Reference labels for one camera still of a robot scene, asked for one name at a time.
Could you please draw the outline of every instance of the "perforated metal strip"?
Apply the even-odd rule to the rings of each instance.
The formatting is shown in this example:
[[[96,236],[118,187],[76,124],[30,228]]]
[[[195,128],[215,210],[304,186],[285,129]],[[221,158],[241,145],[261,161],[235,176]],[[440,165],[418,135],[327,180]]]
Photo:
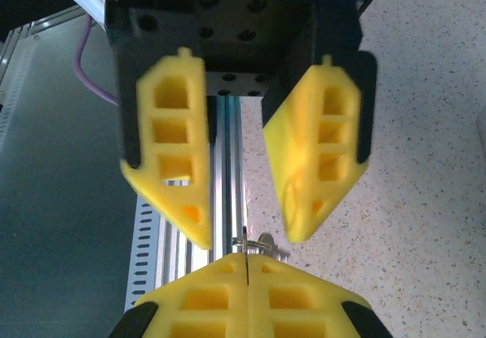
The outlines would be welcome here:
[[[157,246],[159,240],[160,214],[142,197],[137,197],[134,237],[131,243],[130,267],[128,270],[125,310],[145,292],[155,288]]]
[[[17,46],[18,41],[27,35],[27,31],[28,26],[14,30],[2,52],[0,80],[3,77],[3,81],[0,83],[0,103],[3,107],[0,111],[0,152],[36,48],[35,39],[32,37],[25,39],[31,41],[30,43]]]

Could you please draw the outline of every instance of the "white speckled countertop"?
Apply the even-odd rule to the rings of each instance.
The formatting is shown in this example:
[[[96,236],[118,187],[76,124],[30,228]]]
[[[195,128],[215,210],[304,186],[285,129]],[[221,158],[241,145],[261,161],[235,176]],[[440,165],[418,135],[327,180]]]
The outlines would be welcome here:
[[[379,61],[371,164],[304,244],[286,241],[260,123],[241,101],[250,237],[364,296],[395,338],[486,337],[486,0],[375,0],[362,48]]]

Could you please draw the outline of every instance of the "mounting hole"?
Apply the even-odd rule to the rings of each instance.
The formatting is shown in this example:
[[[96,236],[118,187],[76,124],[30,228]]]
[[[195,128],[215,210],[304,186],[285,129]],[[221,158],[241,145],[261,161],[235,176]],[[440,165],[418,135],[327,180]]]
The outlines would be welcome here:
[[[214,30],[212,30],[211,28],[209,27],[202,27],[200,30],[199,30],[199,36],[203,39],[208,39],[210,37],[212,37],[214,34]]]
[[[263,82],[265,82],[267,80],[267,76],[265,76],[264,74],[259,74],[258,76],[256,76],[255,78],[255,81],[258,82],[259,84],[262,84]]]
[[[259,13],[266,7],[267,7],[266,0],[251,0],[250,4],[248,4],[248,10],[251,13]]]
[[[222,79],[224,81],[230,82],[230,81],[236,80],[236,76],[234,74],[225,74],[225,75],[222,76]]]
[[[152,15],[142,15],[137,19],[140,29],[146,32],[153,32],[157,29],[157,19]]]
[[[199,4],[205,9],[211,9],[219,4],[219,0],[199,0]]]
[[[238,34],[238,38],[242,42],[250,42],[252,39],[255,38],[256,35],[257,34],[253,30],[245,29]]]

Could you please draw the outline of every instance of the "purple cable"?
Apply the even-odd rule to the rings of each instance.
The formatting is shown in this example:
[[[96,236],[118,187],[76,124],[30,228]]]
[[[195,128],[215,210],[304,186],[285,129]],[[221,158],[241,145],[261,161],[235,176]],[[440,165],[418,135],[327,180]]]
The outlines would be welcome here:
[[[105,91],[101,87],[95,85],[88,78],[88,76],[86,76],[83,69],[81,68],[81,57],[83,55],[86,42],[88,41],[88,37],[90,36],[91,23],[93,23],[93,19],[88,13],[86,13],[86,22],[84,24],[83,34],[79,39],[79,43],[77,44],[76,52],[74,54],[74,73],[76,74],[77,78],[79,78],[79,81],[81,81],[84,86],[93,91],[96,95],[113,105],[118,105],[118,99],[108,91]]]

